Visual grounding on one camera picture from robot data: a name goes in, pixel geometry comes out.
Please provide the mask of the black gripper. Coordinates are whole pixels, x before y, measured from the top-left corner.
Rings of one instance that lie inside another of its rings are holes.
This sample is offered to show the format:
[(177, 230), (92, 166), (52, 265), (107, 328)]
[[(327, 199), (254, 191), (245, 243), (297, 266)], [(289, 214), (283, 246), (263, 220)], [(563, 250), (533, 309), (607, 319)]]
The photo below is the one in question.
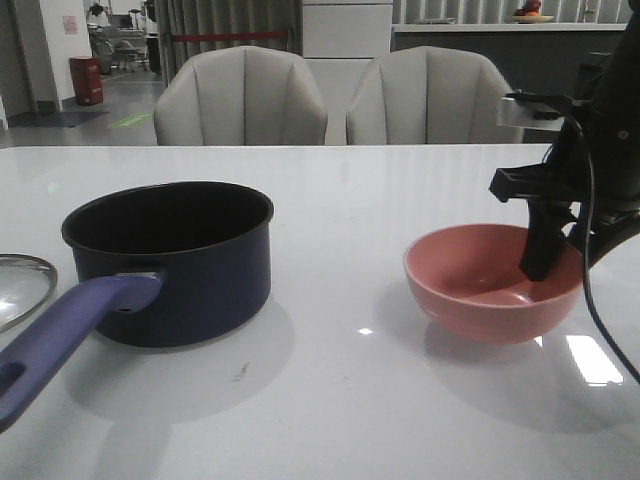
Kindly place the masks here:
[[(489, 190), (501, 202), (528, 200), (519, 267), (529, 280), (544, 280), (566, 247), (575, 266), (587, 251), (591, 268), (639, 234), (639, 132), (564, 129), (545, 161), (497, 169)], [(571, 211), (571, 202), (590, 197), (592, 215), (586, 209)]]

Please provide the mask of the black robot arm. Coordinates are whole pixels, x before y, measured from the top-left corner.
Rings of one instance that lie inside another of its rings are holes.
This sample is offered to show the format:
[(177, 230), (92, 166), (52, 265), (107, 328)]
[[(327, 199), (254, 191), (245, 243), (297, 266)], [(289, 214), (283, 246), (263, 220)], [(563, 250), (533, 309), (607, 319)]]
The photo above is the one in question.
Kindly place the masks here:
[(565, 244), (589, 265), (639, 232), (639, 4), (589, 99), (514, 94), (563, 117), (547, 158), (499, 168), (489, 190), (501, 202), (524, 199), (528, 235), (519, 267), (544, 279)]

